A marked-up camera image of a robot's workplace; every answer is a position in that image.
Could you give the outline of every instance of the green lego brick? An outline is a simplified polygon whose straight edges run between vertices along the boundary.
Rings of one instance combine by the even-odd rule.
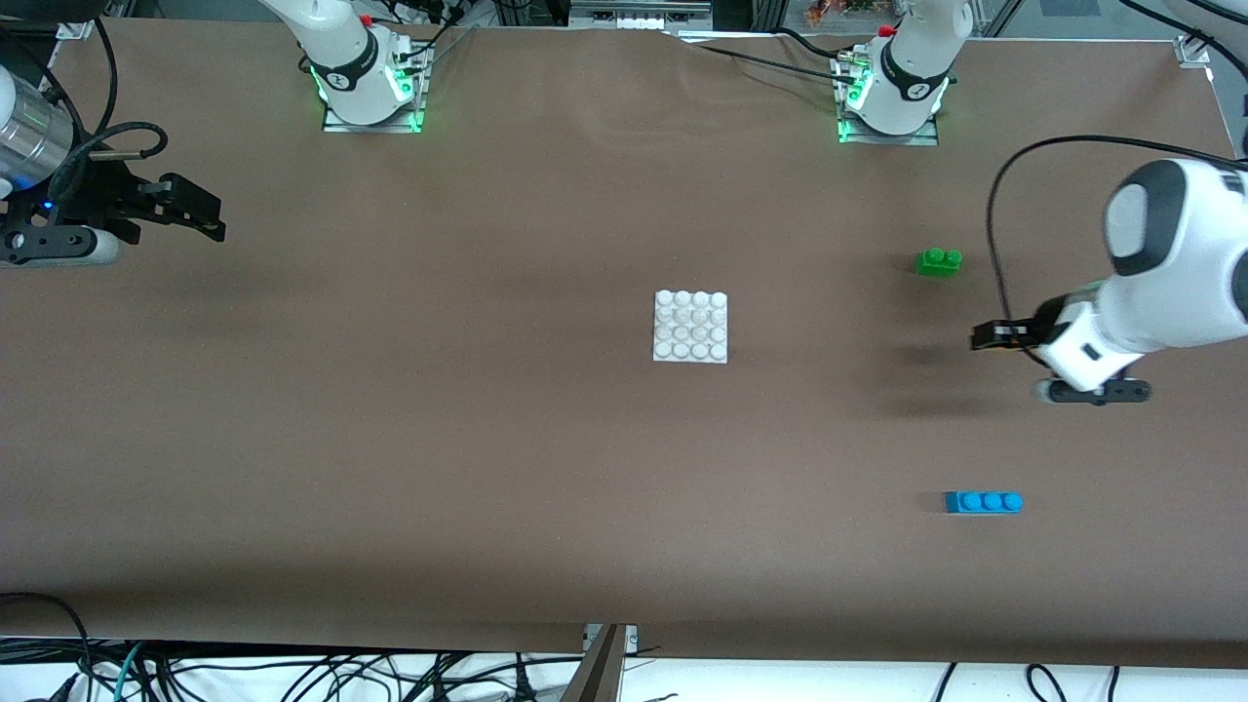
[[[931,247],[915,256],[915,272],[930,277],[953,277],[962,270],[962,252],[957,249]]]

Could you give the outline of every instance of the teal cable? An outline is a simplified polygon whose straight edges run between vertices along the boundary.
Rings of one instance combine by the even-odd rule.
[[[126,676],[130,675],[130,668],[135,665],[135,656],[139,655],[139,650],[144,647],[144,642],[140,641],[126,653],[126,660],[121,662],[121,671],[117,672],[117,687],[112,688],[112,702],[121,702],[121,688],[126,685]]]

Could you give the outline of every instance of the metal cylinder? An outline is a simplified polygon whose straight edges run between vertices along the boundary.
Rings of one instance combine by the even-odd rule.
[[[0,177],[14,190],[41,182],[74,147],[74,121],[32,85],[0,69]]]

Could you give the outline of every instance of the blue lego brick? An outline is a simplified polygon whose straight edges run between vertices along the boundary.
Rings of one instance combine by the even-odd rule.
[[[1017,515],[1022,495],[1017,492],[946,492],[945,511],[950,515]]]

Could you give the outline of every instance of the table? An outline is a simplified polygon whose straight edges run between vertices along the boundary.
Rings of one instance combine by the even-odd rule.
[[[6,590],[135,638],[553,651],[628,621],[675,656],[1248,660],[1248,347],[1151,356],[1156,397],[1099,410],[966,351],[1013,150],[1229,154],[1167,44],[972,41],[941,145],[890,149],[837,144],[817,79],[655,32],[475,31],[423,134],[354,136],[318,130],[281,25],[110,30],[117,119],[172,137],[136,172],[213,191],[230,232],[0,277]],[[101,56],[56,64],[87,121]],[[1011,174],[1020,310],[1108,272],[1101,209],[1152,157]],[[927,246],[962,274],[909,272]],[[660,289],[731,296],[728,365],[650,360]],[[948,490],[1027,507],[946,516]]]

